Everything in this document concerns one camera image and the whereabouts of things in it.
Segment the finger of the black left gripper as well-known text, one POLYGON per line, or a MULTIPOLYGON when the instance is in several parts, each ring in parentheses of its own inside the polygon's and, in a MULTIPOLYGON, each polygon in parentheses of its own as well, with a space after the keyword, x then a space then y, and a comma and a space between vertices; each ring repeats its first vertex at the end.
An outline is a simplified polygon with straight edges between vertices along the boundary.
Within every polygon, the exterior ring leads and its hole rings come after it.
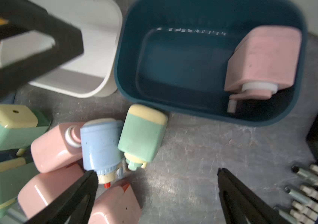
POLYGON ((0 41, 28 31, 52 37, 55 45, 0 69, 0 100, 33 79, 84 52, 81 31, 30 1, 0 1, 0 41))

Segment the pink pencil sharpener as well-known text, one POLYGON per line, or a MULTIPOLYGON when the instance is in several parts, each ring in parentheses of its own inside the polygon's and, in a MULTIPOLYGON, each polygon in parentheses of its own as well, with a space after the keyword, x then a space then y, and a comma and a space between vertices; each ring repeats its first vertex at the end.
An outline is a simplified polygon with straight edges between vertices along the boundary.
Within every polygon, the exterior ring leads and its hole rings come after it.
POLYGON ((224 90, 228 113, 241 100, 268 100, 293 86, 302 43, 299 29, 265 25, 252 29, 228 61, 224 90))
POLYGON ((78 164, 33 177, 19 192, 18 203, 31 219, 83 176, 78 164))
POLYGON ((122 179, 94 202, 90 224, 137 224, 142 210, 129 181, 122 179))
POLYGON ((66 167, 82 158, 83 122, 61 123, 33 141, 31 155, 40 173, 66 167))

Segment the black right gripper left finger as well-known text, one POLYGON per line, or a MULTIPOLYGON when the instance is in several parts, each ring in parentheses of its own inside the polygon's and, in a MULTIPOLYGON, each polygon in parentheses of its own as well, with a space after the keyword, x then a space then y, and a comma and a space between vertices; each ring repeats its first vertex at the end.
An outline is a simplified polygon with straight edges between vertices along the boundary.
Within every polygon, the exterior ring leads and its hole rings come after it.
POLYGON ((98 189, 97 174, 87 171, 79 180, 27 224, 87 224, 98 189))

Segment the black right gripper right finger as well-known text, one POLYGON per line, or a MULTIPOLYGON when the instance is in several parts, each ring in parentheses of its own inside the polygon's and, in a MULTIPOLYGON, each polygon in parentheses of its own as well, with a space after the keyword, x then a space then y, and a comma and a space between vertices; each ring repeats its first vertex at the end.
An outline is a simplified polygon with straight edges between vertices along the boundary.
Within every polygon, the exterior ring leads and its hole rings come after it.
POLYGON ((218 169, 219 197, 227 224, 287 224, 261 198, 225 168, 218 169))

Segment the white plastic storage box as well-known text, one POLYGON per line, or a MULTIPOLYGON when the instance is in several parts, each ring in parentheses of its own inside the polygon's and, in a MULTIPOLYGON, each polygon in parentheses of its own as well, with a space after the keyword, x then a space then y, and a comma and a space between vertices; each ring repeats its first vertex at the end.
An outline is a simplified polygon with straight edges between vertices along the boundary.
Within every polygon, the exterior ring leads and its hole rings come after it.
POLYGON ((114 61, 122 12, 114 1, 34 1, 50 15, 79 28, 84 53, 30 81, 30 85, 76 98, 107 97, 117 90, 114 61))

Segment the dark teal storage box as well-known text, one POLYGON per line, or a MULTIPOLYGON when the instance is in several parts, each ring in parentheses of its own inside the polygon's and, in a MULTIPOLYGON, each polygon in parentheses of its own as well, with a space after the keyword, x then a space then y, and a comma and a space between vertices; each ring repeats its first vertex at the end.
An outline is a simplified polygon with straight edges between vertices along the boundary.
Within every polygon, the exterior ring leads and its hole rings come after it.
POLYGON ((274 124, 301 90, 308 29, 292 1, 136 1, 123 21, 115 59, 119 92, 133 103, 243 126, 274 124), (229 58, 254 28, 278 25, 303 35, 295 81, 268 100, 227 112, 229 58))

